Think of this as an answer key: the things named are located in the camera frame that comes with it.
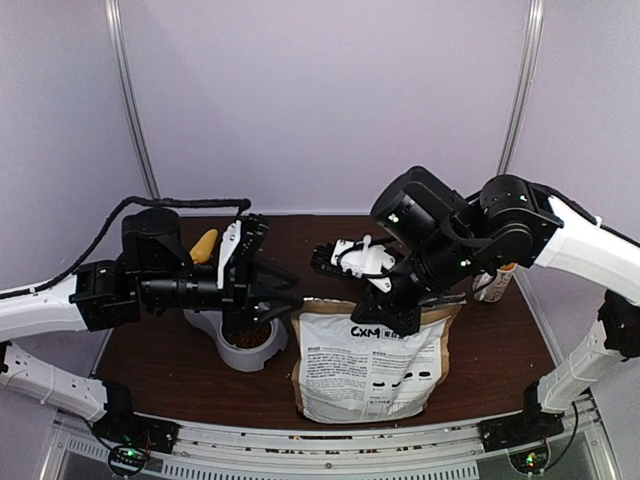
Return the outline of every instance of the wooden table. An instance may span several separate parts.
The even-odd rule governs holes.
[[[209,228],[224,229],[228,222],[229,218],[184,219],[183,242],[191,246]],[[354,300],[362,283],[316,274],[309,267],[314,246],[337,238],[359,239],[365,233],[384,235],[368,217],[271,217],[269,224],[261,254],[299,275],[300,293],[323,298]],[[471,299],[463,307],[451,328],[449,351],[449,376],[431,395],[426,411],[377,426],[423,425],[518,410],[524,388],[553,369],[515,282],[497,304]],[[188,324],[182,311],[169,311],[161,318],[144,315],[142,321],[116,329],[98,377],[128,386],[142,413],[256,428],[345,428],[320,425],[296,412],[290,374],[297,358],[298,345],[290,335],[287,349],[263,371],[237,372],[222,363],[213,340]]]

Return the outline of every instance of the cable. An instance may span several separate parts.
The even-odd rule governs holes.
[[[251,208],[251,200],[247,198],[240,199],[213,199],[213,200],[176,200],[174,198],[161,198],[159,200],[151,200],[144,197],[127,197],[122,200],[116,208],[114,208],[109,216],[107,216],[102,228],[98,232],[98,235],[93,239],[89,247],[74,261],[69,268],[65,269],[62,273],[56,275],[51,280],[48,280],[40,285],[32,288],[22,288],[18,290],[12,290],[5,293],[0,293],[0,300],[7,298],[20,297],[22,295],[30,295],[38,292],[42,292],[51,287],[56,286],[62,280],[71,275],[82,263],[91,255],[98,244],[102,241],[107,231],[120,215],[120,213],[129,205],[136,204],[143,207],[161,207],[161,208],[237,208],[238,213],[236,218],[240,216],[242,212]]]
[[[369,245],[373,246],[373,245],[386,245],[388,243],[392,243],[394,242],[396,239],[393,237],[384,237],[384,238],[380,238],[378,240],[372,240],[371,243]],[[338,255],[338,258],[336,258],[336,264],[338,265],[338,267],[342,268],[342,259],[344,258],[344,256],[347,253],[351,253],[351,252],[356,252],[358,250],[362,250],[364,248],[364,243],[363,242],[356,242],[353,245],[351,245],[349,248],[347,248],[346,250],[343,250],[342,252],[340,252],[340,254]],[[363,273],[360,278],[363,278],[365,280],[375,280],[377,278],[388,278],[390,276],[391,272],[388,273]]]
[[[578,424],[580,423],[580,414],[578,413],[578,407],[576,407],[576,402],[572,402],[571,406],[573,407],[573,412],[576,415],[575,418],[575,423],[573,425],[573,432],[571,433],[571,437],[569,438],[569,442],[567,443],[567,445],[564,447],[564,450],[562,451],[562,453],[560,455],[558,455],[558,458],[556,458],[551,465],[547,465],[544,467],[544,472],[548,472],[549,470],[551,470],[553,467],[555,467],[560,460],[562,460],[562,458],[566,455],[566,453],[569,451],[569,447],[571,447],[571,444],[573,443],[573,440],[576,438],[576,434],[578,433]]]

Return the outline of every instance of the cxm logo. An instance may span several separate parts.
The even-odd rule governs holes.
[[[375,330],[373,328],[362,328],[362,327],[353,327],[351,329],[351,336],[352,337],[376,337],[376,338],[380,338],[380,329],[376,328]]]

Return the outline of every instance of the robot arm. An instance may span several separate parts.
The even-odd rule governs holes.
[[[561,433],[561,415],[585,389],[615,363],[640,356],[640,246],[560,192],[502,175],[465,200],[424,168],[413,167],[385,189],[371,216],[411,253],[386,265],[365,258],[364,247],[352,253],[377,281],[361,275],[372,284],[352,315],[357,323],[415,333],[421,307],[446,301],[448,289],[466,277],[494,273],[511,262],[556,268],[607,288],[586,338],[527,389],[523,412],[482,422],[486,450]],[[351,275],[353,266],[346,255],[336,256],[338,250],[316,248],[312,266],[320,273]]]
[[[65,372],[13,340],[118,327],[138,320],[141,306],[156,315],[167,308],[219,310],[227,330],[270,321],[300,308],[302,300],[285,292],[296,285],[295,276],[255,258],[267,232],[261,216],[236,217],[214,267],[203,262],[211,256],[215,231],[190,254],[181,245],[179,217],[172,210],[149,208],[125,217],[123,251],[116,260],[83,264],[60,280],[0,292],[0,387],[94,422],[93,431],[103,438],[143,449],[149,442],[155,451],[170,452],[177,425],[136,415],[125,386]],[[280,283],[264,285],[265,276]],[[269,309],[259,308],[265,303]]]

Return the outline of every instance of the white plastic object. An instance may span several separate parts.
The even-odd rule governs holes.
[[[351,275],[356,278],[361,278],[362,275],[380,275],[383,268],[386,270],[393,268],[396,259],[386,252],[383,245],[371,245],[371,241],[371,235],[365,235],[362,239],[362,249],[346,253],[338,265],[340,254],[355,245],[355,242],[349,240],[338,240],[331,255],[331,264],[340,266],[343,272],[351,271]],[[368,280],[385,293],[391,290],[389,277]]]
[[[7,346],[4,360],[0,358],[0,366],[2,363],[8,371],[0,373],[0,387],[76,413],[90,422],[99,420],[106,413],[107,389],[100,380],[80,377],[54,367],[13,342]]]
[[[218,289],[224,288],[224,267],[231,259],[233,252],[240,243],[240,235],[242,222],[236,220],[222,234],[222,242],[220,242],[220,253],[218,255]]]
[[[43,292],[0,300],[0,342],[46,332],[87,330],[80,310],[69,303],[76,283],[76,276],[70,275]]]
[[[553,213],[564,222],[535,260],[591,280],[640,305],[640,248],[599,228],[556,197]]]
[[[185,310],[187,321],[204,330],[213,338],[222,361],[240,372],[257,372],[264,368],[267,360],[287,346],[289,335],[279,318],[271,320],[271,335],[255,348],[238,348],[228,343],[222,335],[222,313],[215,311],[194,312]]]
[[[620,352],[604,346],[606,339],[602,322],[594,322],[589,334],[569,358],[540,379],[538,401],[543,412],[564,412],[582,392],[623,359]]]

